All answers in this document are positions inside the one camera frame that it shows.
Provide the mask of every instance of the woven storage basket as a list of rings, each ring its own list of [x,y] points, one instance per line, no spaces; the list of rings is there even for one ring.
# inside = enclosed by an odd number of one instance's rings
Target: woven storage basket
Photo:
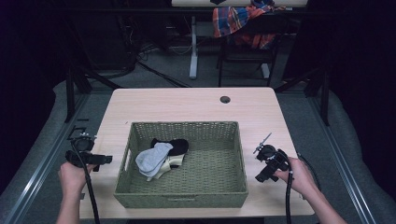
[[[183,138],[190,148],[181,166],[148,182],[135,158],[153,138]],[[133,123],[114,196],[126,208],[241,207],[248,188],[238,123]]]

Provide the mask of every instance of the chair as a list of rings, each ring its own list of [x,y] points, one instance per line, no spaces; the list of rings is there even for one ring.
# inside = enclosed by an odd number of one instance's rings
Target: chair
[[[267,35],[276,34],[269,49],[253,49],[251,47],[240,47],[230,45],[227,43],[227,36],[222,37],[218,64],[219,69],[219,87],[221,87],[221,80],[224,78],[228,79],[265,79],[264,77],[252,78],[252,77],[224,77],[223,76],[223,63],[258,63],[258,69],[261,68],[263,63],[270,63],[270,74],[267,80],[267,86],[270,86],[271,77],[274,71],[274,65],[276,62],[276,55],[278,45],[281,37],[289,28],[289,19],[281,14],[265,13],[257,18],[251,19],[247,24],[240,30],[232,35],[240,34],[252,34],[252,35]]]

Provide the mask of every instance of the hand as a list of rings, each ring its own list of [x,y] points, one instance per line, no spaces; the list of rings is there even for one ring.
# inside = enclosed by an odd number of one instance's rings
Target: hand
[[[291,169],[293,170],[293,182],[291,184],[291,188],[301,193],[303,196],[307,196],[309,193],[318,190],[314,178],[305,163],[291,157],[289,157],[289,161]],[[289,171],[276,171],[274,176],[288,182]]]
[[[92,164],[87,165],[88,172],[90,173],[95,166]],[[86,183],[85,173],[82,168],[78,168],[67,161],[61,165],[58,175],[64,195],[79,195],[81,193]]]

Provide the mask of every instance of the plaid shirt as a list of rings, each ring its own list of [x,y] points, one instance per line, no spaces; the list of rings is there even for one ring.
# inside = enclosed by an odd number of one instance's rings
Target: plaid shirt
[[[256,18],[265,12],[274,10],[274,1],[263,0],[260,3],[250,0],[247,7],[216,7],[213,10],[214,36],[231,35],[247,24],[248,20]],[[239,46],[249,45],[252,48],[265,49],[274,37],[273,35],[235,34],[228,36],[229,44]]]

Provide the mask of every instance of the camera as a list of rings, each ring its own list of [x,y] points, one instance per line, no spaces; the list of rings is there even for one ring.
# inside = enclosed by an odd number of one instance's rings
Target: camera
[[[286,155],[286,153],[281,149],[275,150],[271,145],[260,144],[256,148],[256,151],[259,151],[256,159],[259,161],[265,161],[267,164],[264,169],[256,175],[256,179],[259,182],[264,182],[269,178],[276,182],[279,178],[274,176],[274,172],[277,169],[282,171],[287,171],[289,169],[289,166],[287,165],[288,155]]]
[[[111,163],[113,160],[112,156],[91,153],[94,138],[89,137],[87,133],[82,133],[79,137],[73,138],[70,143],[74,150],[66,151],[66,160],[80,168],[83,167],[83,164],[95,164],[97,165],[93,169],[95,172],[99,171],[99,165]]]

